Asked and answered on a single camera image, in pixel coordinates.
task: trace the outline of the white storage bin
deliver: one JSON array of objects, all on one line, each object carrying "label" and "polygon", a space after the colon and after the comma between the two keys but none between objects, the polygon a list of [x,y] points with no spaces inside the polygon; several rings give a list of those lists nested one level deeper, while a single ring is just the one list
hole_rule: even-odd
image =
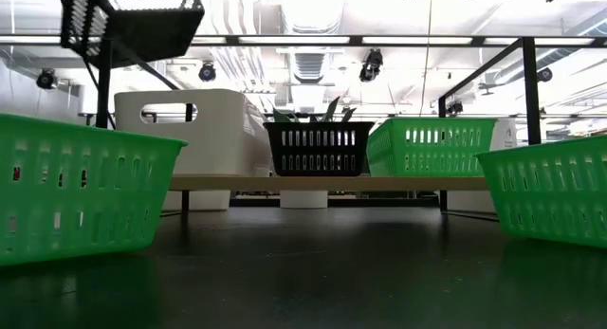
[{"label": "white storage bin", "polygon": [[[126,92],[115,96],[116,127],[118,130],[144,135],[186,140],[175,164],[175,174],[210,174],[268,176],[271,151],[266,118],[239,92],[226,89]],[[175,117],[165,118],[162,108],[167,105],[195,105],[197,115],[185,122],[183,108],[176,107]],[[156,109],[158,123],[141,111]],[[225,210],[230,204],[230,191],[192,192],[191,210]],[[169,192],[165,210],[181,208],[180,192]]]}]

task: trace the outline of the table leg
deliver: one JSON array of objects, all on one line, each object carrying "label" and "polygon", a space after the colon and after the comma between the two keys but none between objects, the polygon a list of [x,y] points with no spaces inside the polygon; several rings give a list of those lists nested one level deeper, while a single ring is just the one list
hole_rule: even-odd
[{"label": "table leg", "polygon": [[181,192],[181,222],[188,222],[190,214],[190,191]]}]

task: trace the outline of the metal pole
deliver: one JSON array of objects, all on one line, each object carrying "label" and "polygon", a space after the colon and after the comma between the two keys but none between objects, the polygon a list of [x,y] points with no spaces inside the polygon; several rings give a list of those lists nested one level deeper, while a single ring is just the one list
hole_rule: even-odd
[{"label": "metal pole", "polygon": [[99,90],[97,94],[97,117],[95,126],[107,129],[110,117],[107,105],[110,99],[110,72],[112,70],[112,40],[101,40],[101,60],[99,63]]},{"label": "metal pole", "polygon": [[527,133],[529,145],[542,143],[540,125],[540,97],[538,93],[538,67],[535,56],[535,39],[523,38],[524,96],[527,107]]},{"label": "metal pole", "polygon": [[[186,122],[192,121],[193,105],[186,104]],[[188,223],[188,215],[190,214],[190,191],[181,192],[181,223]]]},{"label": "metal pole", "polygon": [[[445,118],[447,116],[447,96],[438,99],[438,117]],[[438,192],[438,201],[440,211],[447,211],[447,191]]]}]

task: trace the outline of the wooden shelf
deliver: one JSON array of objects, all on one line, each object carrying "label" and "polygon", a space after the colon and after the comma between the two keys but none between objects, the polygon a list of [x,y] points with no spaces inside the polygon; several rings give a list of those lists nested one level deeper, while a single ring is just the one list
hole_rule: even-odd
[{"label": "wooden shelf", "polygon": [[236,177],[174,175],[171,191],[486,191],[484,177]]}]

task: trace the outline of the ceiling light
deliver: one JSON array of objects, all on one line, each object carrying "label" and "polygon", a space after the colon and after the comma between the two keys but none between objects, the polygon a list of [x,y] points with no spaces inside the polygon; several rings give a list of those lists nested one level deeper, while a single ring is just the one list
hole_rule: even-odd
[{"label": "ceiling light", "polygon": [[315,47],[283,47],[276,48],[278,54],[344,54],[343,48],[315,48]]},{"label": "ceiling light", "polygon": [[594,38],[536,38],[537,46],[583,46],[590,45],[595,41]]},{"label": "ceiling light", "polygon": [[241,44],[347,44],[348,36],[239,36]]},{"label": "ceiling light", "polygon": [[471,37],[451,36],[364,36],[362,42],[366,45],[469,45]]},{"label": "ceiling light", "polygon": [[181,9],[183,0],[107,0],[114,10],[163,10]]},{"label": "ceiling light", "polygon": [[518,38],[486,38],[485,45],[504,45],[510,46],[517,41]]},{"label": "ceiling light", "polygon": [[203,45],[203,44],[224,44],[226,38],[223,36],[194,36],[192,39],[192,45]]},{"label": "ceiling light", "polygon": [[56,46],[61,42],[61,38],[57,35],[44,36],[19,36],[19,35],[7,35],[0,36],[0,43],[2,45],[51,45]]}]

